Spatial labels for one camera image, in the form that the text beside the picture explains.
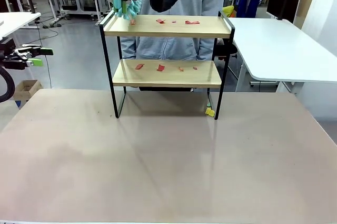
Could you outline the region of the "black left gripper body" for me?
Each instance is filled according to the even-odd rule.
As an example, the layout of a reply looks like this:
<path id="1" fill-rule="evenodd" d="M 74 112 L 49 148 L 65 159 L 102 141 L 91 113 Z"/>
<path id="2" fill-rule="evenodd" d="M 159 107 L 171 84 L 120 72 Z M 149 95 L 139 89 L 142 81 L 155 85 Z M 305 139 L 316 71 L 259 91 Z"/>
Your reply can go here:
<path id="1" fill-rule="evenodd" d="M 15 63 L 11 62 L 12 53 L 16 49 L 12 38 L 3 37 L 1 39 L 1 66 L 6 69 L 16 69 Z"/>

